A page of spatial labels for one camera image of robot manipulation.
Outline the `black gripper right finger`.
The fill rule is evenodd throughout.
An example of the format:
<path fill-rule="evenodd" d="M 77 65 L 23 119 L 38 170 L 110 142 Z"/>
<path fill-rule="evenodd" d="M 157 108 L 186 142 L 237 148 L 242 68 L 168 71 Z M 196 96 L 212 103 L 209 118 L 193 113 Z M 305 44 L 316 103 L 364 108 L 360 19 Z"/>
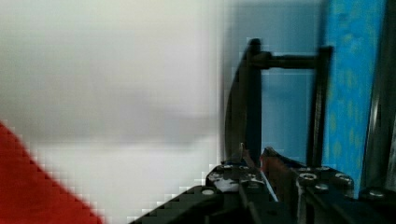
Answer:
<path fill-rule="evenodd" d="M 335 191 L 351 199 L 354 181 L 327 166 L 309 167 L 266 147 L 260 157 L 261 170 L 276 198 L 290 210 L 298 224 L 336 224 L 331 212 L 314 201 L 313 195 Z"/>

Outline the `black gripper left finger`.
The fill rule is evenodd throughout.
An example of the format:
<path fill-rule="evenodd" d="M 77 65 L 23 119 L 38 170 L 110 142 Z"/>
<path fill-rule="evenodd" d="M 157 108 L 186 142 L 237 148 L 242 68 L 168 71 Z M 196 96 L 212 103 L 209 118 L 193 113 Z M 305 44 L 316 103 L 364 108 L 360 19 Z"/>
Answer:
<path fill-rule="evenodd" d="M 224 161 L 216 166 L 205 178 L 205 184 L 221 192 L 237 192 L 244 182 L 262 182 L 258 167 L 241 143 L 232 161 Z"/>

